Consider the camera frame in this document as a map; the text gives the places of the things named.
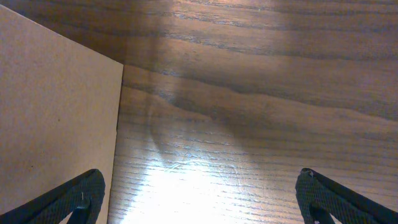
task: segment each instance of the wooden table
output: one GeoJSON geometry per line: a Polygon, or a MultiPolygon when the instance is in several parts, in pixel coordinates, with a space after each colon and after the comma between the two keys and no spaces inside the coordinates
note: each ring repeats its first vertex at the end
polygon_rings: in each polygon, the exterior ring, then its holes
{"type": "Polygon", "coordinates": [[[303,167],[398,210],[397,2],[0,2],[126,64],[109,223],[303,223],[303,167]]]}

